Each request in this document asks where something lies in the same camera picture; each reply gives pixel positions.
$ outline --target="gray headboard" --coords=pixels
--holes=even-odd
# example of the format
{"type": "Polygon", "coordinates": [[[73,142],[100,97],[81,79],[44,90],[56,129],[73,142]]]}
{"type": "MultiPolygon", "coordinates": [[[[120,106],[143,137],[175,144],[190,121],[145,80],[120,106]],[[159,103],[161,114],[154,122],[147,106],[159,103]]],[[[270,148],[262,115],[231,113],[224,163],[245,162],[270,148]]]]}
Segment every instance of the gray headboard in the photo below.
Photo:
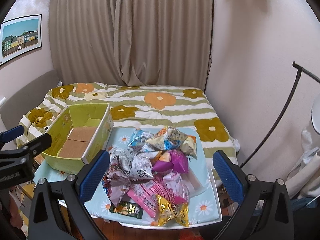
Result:
{"type": "Polygon", "coordinates": [[[0,116],[7,129],[17,126],[27,112],[37,107],[46,93],[57,86],[59,78],[55,70],[51,70],[21,88],[1,107],[0,116]]]}

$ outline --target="curtain fold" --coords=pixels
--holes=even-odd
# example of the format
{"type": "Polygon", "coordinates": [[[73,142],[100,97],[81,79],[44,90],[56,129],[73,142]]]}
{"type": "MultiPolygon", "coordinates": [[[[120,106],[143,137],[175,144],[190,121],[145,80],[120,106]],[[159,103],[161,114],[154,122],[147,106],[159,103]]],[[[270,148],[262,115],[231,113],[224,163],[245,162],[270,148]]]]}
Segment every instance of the curtain fold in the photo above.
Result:
{"type": "Polygon", "coordinates": [[[51,0],[54,68],[64,83],[204,89],[212,0],[51,0]]]}

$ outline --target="bed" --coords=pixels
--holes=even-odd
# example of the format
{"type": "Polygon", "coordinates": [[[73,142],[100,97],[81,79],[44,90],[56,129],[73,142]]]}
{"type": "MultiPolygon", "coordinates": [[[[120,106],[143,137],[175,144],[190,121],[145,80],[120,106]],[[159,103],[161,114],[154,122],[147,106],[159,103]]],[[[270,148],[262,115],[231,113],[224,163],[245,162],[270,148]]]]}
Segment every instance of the bed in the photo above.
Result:
{"type": "MultiPolygon", "coordinates": [[[[143,129],[171,125],[192,128],[199,134],[208,168],[213,169],[212,155],[219,149],[237,164],[235,147],[227,129],[203,91],[193,87],[75,83],[51,89],[43,102],[20,120],[25,132],[17,138],[17,146],[45,133],[67,105],[91,102],[110,104],[115,127],[143,129]]],[[[217,186],[220,185],[214,169],[213,174],[217,186]]]]}

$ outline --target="bedspread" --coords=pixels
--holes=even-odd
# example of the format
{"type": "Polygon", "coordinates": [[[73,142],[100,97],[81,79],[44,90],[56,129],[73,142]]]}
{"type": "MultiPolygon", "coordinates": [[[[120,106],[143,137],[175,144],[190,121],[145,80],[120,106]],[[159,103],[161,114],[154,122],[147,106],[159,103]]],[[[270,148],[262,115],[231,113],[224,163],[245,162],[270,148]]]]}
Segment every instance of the bedspread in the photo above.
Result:
{"type": "MultiPolygon", "coordinates": [[[[213,169],[213,153],[220,149],[237,164],[236,151],[227,129],[202,90],[190,87],[76,83],[54,88],[37,108],[21,119],[25,132],[17,138],[17,146],[44,134],[67,105],[91,102],[110,104],[114,127],[190,127],[199,134],[209,168],[213,169]]],[[[218,186],[221,182],[214,169],[213,174],[218,186]]]]}

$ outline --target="picture frame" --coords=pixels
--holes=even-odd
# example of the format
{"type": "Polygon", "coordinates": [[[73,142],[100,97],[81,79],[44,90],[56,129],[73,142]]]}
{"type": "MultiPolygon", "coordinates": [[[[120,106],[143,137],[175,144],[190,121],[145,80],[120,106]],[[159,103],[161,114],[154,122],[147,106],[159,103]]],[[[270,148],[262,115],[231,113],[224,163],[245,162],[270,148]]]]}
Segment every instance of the picture frame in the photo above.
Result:
{"type": "Polygon", "coordinates": [[[5,21],[0,27],[0,66],[34,49],[42,47],[42,14],[5,21]]]}

